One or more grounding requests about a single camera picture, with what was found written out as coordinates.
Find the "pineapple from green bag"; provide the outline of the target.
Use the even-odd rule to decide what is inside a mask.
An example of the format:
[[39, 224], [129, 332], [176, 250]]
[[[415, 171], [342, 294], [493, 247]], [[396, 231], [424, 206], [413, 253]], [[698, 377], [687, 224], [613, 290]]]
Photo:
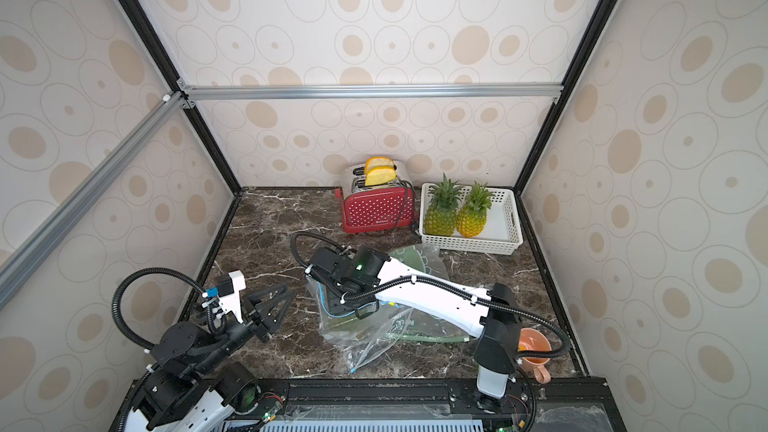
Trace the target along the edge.
[[442, 176], [439, 184], [431, 186], [432, 199], [423, 220], [424, 232], [427, 235], [451, 236], [457, 224], [459, 194], [461, 186]]

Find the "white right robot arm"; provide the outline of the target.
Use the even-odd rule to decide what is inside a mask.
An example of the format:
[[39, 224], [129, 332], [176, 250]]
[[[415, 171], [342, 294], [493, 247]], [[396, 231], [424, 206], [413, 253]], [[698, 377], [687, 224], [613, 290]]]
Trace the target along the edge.
[[[305, 274], [319, 285], [320, 296], [333, 315], [352, 314], [363, 320], [383, 303], [393, 302], [445, 320], [478, 340], [476, 400], [491, 411], [506, 396], [508, 379], [522, 370], [522, 360], [560, 357], [571, 349], [568, 334], [546, 319], [517, 307], [504, 284], [471, 288], [420, 272], [392, 255], [357, 249], [318, 233], [290, 236], [291, 252]], [[555, 334], [554, 350], [519, 349], [522, 321], [529, 320]]]

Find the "clear bag blue zipper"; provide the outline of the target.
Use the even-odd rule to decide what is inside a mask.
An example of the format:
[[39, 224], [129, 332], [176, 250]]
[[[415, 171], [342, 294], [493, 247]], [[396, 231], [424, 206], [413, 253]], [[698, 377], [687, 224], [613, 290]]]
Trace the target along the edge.
[[350, 373], [392, 348], [407, 330], [413, 312], [410, 307], [379, 302], [364, 306], [360, 319], [354, 312], [331, 312], [329, 296], [317, 282], [309, 281], [307, 288], [319, 308], [321, 336], [341, 353]]

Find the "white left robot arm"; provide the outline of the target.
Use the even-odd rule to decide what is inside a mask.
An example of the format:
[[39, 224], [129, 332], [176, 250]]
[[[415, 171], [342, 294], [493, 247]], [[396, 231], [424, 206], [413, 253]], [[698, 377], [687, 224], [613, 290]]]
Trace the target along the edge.
[[[130, 285], [149, 275], [165, 275], [190, 285], [203, 300], [207, 324], [179, 321], [156, 343], [132, 330], [122, 314], [123, 295]], [[268, 341], [282, 325], [294, 298], [294, 291], [285, 285], [249, 290], [239, 271], [209, 289], [164, 267], [128, 275], [113, 295], [112, 319], [152, 362], [130, 386], [113, 430], [214, 431], [233, 414], [254, 412], [264, 398], [274, 402], [262, 419], [270, 421], [282, 406], [282, 397], [263, 391], [243, 364], [228, 359], [254, 338]]]

